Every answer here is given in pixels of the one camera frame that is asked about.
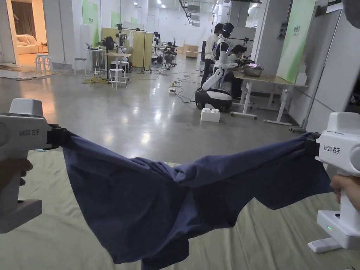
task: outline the human hand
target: human hand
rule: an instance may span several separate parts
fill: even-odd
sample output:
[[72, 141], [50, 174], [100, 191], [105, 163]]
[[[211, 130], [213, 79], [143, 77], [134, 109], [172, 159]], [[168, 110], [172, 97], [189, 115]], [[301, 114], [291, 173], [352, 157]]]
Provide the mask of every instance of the human hand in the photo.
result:
[[[33, 165], [25, 158], [21, 159], [5, 159], [0, 161], [0, 192], [8, 185], [16, 173], [20, 173], [21, 177], [26, 176], [26, 172], [30, 171]], [[21, 178], [20, 185], [25, 185], [25, 181]]]
[[341, 190], [343, 189], [354, 208], [360, 211], [360, 177], [335, 175], [330, 186], [335, 190], [338, 203], [341, 202]]

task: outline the doorway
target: doorway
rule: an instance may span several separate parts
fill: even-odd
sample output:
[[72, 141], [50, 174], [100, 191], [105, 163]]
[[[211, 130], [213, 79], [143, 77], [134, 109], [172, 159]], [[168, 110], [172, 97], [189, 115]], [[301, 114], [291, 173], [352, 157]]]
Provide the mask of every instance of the doorway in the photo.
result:
[[8, 9], [9, 14], [13, 14], [9, 20], [13, 20], [15, 24], [12, 36], [16, 41], [16, 64], [34, 69], [36, 55], [48, 53], [42, 0], [11, 0], [11, 7], [8, 5]]

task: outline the basket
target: basket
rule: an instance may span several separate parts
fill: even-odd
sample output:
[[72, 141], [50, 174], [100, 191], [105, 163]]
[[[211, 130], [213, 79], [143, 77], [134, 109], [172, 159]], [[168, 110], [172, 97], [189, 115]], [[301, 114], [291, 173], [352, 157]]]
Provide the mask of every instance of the basket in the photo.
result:
[[260, 77], [263, 70], [264, 69], [260, 67], [253, 68], [253, 67], [243, 66], [243, 71], [246, 76]]

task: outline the tall stool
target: tall stool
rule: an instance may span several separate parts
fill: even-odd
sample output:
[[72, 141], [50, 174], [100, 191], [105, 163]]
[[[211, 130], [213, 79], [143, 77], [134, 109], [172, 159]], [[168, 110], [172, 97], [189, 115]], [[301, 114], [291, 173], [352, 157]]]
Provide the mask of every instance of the tall stool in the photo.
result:
[[126, 75], [126, 66], [127, 66], [128, 72], [130, 73], [130, 64], [129, 64], [129, 62], [127, 62], [127, 61], [121, 61], [121, 63], [122, 63], [122, 64], [125, 64], [125, 75]]
[[[125, 71], [122, 69], [122, 68], [112, 68], [112, 69], [109, 69], [109, 76], [110, 76], [110, 81], [111, 81], [111, 86], [114, 88], [113, 86], [113, 80], [112, 80], [112, 75], [111, 75], [111, 72], [114, 72], [114, 76], [115, 76], [115, 86], [116, 86], [116, 89], [117, 89], [117, 83], [119, 82], [120, 85], [123, 83], [125, 84], [125, 88], [127, 88], [127, 85], [126, 85], [126, 77], [125, 77]], [[118, 79], [118, 72], [123, 72], [124, 73], [124, 81], [117, 81]]]
[[36, 54], [36, 58], [35, 58], [36, 74], [39, 71], [40, 71], [40, 74], [42, 73], [41, 62], [42, 62], [43, 68], [44, 68], [45, 76], [46, 76], [46, 65], [48, 65], [49, 71], [51, 71], [51, 72], [53, 71], [53, 61], [51, 60], [50, 55], [38, 53], [38, 54]]

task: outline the wooden desk top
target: wooden desk top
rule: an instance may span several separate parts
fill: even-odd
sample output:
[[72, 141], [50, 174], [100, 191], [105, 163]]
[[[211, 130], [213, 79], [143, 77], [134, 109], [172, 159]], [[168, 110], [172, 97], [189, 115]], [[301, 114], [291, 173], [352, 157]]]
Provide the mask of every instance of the wooden desk top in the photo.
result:
[[128, 53], [116, 53], [114, 51], [110, 51], [106, 55], [113, 56], [113, 57], [130, 57], [131, 56], [131, 54], [128, 54]]
[[272, 84], [280, 84], [280, 85], [291, 85], [291, 86], [301, 86], [301, 87], [308, 87], [308, 85], [296, 85], [291, 82], [288, 82], [278, 76], [269, 76], [266, 74], [261, 74], [260, 77], [252, 77], [252, 76], [246, 76], [240, 71], [233, 71], [234, 77], [243, 79], [243, 80], [249, 80], [249, 81], [259, 81], [259, 82], [269, 82]]

